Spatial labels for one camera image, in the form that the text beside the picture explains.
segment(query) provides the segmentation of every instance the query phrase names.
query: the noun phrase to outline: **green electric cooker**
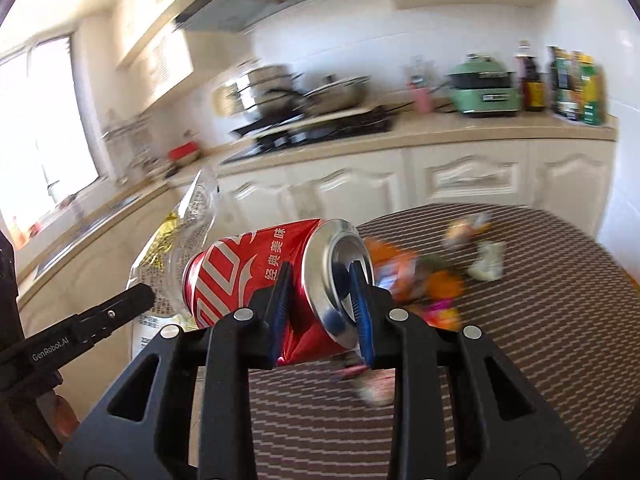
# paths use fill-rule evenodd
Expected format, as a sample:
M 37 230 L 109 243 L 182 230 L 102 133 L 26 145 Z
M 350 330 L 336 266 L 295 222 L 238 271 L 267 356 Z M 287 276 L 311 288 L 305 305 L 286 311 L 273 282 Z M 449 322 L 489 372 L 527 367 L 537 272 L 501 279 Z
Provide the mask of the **green electric cooker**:
M 469 54 L 449 74 L 451 100 L 472 117 L 513 116 L 520 111 L 520 97 L 511 76 L 493 57 Z

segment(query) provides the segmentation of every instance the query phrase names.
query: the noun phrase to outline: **red soda can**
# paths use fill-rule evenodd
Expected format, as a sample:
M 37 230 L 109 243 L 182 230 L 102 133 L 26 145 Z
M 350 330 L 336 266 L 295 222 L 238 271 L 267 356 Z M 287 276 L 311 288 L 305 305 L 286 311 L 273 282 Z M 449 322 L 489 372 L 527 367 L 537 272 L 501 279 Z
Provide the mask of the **red soda can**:
M 294 298 L 281 364 L 316 360 L 358 343 L 345 269 L 360 261 L 373 283 L 369 253 L 345 220 L 303 220 L 222 238 L 184 271 L 183 297 L 200 328 L 247 306 L 258 288 L 274 285 L 283 262 L 293 266 Z

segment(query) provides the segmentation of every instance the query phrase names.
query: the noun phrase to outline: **screw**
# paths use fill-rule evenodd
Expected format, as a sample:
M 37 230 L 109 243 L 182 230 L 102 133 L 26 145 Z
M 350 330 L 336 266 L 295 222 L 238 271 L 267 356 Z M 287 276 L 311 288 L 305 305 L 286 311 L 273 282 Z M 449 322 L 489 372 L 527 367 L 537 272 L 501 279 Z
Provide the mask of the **screw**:
M 465 326 L 465 329 L 462 331 L 462 333 L 468 339 L 480 339 L 482 337 L 482 330 L 474 325 Z
M 177 325 L 166 325 L 162 327 L 160 335 L 165 339 L 173 339 L 180 333 L 180 327 Z
M 234 312 L 234 317 L 238 321 L 249 321 L 254 316 L 254 311 L 250 308 L 239 308 Z
M 395 308 L 389 313 L 389 317 L 394 321 L 406 321 L 409 313 L 404 308 Z

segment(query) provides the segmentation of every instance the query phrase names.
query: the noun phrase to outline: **stove burner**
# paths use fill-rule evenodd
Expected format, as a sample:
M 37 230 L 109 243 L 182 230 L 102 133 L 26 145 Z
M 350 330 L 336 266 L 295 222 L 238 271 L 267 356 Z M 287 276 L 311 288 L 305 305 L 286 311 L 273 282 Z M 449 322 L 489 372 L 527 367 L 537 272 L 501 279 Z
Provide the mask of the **stove burner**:
M 221 164 L 251 158 L 252 156 L 274 153 L 289 148 L 297 148 L 325 142 L 326 140 L 346 139 L 360 135 L 378 134 L 391 130 L 393 118 L 396 114 L 387 112 L 382 106 L 374 108 L 372 111 L 356 116 L 336 119 L 331 123 L 323 123 L 296 129 L 295 123 L 290 130 L 285 130 L 275 134 L 257 137 L 255 146 L 236 153 L 234 156 L 224 160 Z

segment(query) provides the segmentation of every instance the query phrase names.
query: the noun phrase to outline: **countertop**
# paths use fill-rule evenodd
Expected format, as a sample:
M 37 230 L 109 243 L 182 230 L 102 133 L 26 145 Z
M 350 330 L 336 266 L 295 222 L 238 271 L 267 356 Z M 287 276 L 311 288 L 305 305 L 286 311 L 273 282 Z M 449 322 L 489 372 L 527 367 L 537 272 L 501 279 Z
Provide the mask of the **countertop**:
M 399 114 L 390 132 L 320 142 L 301 148 L 254 156 L 218 167 L 218 176 L 263 170 L 339 155 L 410 148 L 425 144 L 508 139 L 617 140 L 616 118 L 606 126 L 588 126 L 548 113 L 523 112 L 516 117 L 470 118 L 461 114 Z M 246 140 L 241 139 L 244 149 Z
M 406 112 L 399 114 L 394 127 L 389 132 L 345 140 L 320 142 L 301 148 L 291 148 L 282 152 L 255 156 L 229 164 L 220 164 L 226 158 L 246 149 L 250 139 L 240 139 L 216 148 L 209 155 L 182 168 L 175 176 L 167 180 L 144 182 L 128 195 L 138 198 L 119 210 L 116 214 L 97 225 L 94 229 L 76 238 L 72 246 L 65 250 L 59 259 L 41 275 L 31 272 L 18 286 L 18 307 L 27 301 L 53 277 L 67 262 L 88 244 L 99 238 L 123 218 L 171 188 L 183 187 L 193 181 L 203 166 L 215 168 L 218 176 L 245 173 L 249 171 L 273 168 L 285 164 L 296 164 L 308 160 L 318 160 L 339 155 L 375 152 L 409 148 L 428 144 L 449 142 L 474 142 L 482 140 L 508 139 L 591 139 L 615 141 L 618 133 L 616 118 L 610 118 L 607 126 L 587 126 L 581 123 L 556 118 L 547 113 L 524 112 L 513 118 L 468 118 L 460 114 L 429 114 L 427 116 Z M 114 200 L 122 200 L 126 194 Z

